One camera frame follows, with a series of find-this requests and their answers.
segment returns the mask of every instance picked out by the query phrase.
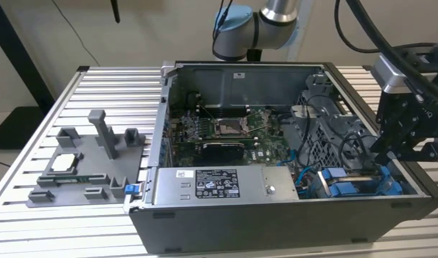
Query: barcode sticker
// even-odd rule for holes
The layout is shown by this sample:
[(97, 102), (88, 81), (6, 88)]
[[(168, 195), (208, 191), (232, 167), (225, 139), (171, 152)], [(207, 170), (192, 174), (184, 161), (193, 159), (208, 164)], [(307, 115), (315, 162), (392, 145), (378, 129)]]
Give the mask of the barcode sticker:
[(244, 79), (244, 77), (245, 77), (245, 74), (244, 73), (233, 73), (232, 74), (232, 78), (233, 79)]
[(177, 170), (176, 177), (192, 177), (193, 170)]

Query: sticker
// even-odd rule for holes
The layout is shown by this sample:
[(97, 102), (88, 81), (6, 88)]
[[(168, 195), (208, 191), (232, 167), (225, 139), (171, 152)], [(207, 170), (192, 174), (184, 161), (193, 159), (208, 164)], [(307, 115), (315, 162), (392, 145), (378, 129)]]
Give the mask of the sticker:
[(177, 170), (176, 177), (192, 177), (192, 170)]
[(244, 77), (245, 77), (245, 74), (244, 73), (233, 73), (232, 74), (232, 78), (233, 79), (244, 79)]
[(236, 170), (196, 170), (195, 187), (196, 198), (237, 198), (239, 182)]

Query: gray 3d printed holder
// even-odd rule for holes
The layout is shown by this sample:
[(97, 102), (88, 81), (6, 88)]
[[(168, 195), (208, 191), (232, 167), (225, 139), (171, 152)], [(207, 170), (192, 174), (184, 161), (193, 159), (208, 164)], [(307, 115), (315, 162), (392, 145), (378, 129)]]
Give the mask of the gray 3d printed holder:
[(145, 137), (133, 128), (114, 135), (104, 118), (104, 110), (89, 112), (97, 136), (61, 128), (58, 146), (29, 193), (28, 207), (122, 203), (124, 187), (136, 183)]

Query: aluminum extrusion table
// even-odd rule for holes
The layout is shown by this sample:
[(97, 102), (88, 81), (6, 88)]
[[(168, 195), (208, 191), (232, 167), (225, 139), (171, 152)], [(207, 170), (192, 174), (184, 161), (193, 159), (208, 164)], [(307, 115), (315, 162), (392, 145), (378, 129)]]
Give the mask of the aluminum extrusion table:
[[(376, 111), (380, 88), (362, 67), (338, 67)], [(26, 195), (46, 166), (62, 126), (96, 134), (90, 109), (105, 109), (116, 133), (130, 126), (147, 136), (140, 161), (144, 176), (160, 98), (159, 68), (94, 68), (77, 72), (0, 182), (0, 257), (156, 257), (147, 254), (121, 204), (29, 209)], [(420, 163), (438, 184), (438, 163)], [(438, 257), (438, 209), (400, 223), (372, 244), (309, 247), (191, 257)]]

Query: black pole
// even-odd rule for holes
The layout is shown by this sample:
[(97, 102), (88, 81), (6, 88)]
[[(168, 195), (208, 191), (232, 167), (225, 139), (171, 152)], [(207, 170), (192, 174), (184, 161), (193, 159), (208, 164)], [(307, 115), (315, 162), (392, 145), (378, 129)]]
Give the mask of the black pole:
[(48, 87), (33, 65), (32, 59), (21, 40), (17, 37), (10, 21), (0, 6), (0, 47), (21, 77), (21, 80), (32, 94), (38, 108), (44, 114), (53, 106), (54, 99), (49, 93)]
[(110, 0), (110, 4), (112, 4), (114, 22), (120, 23), (120, 13), (118, 13), (118, 2), (117, 2), (117, 0)]

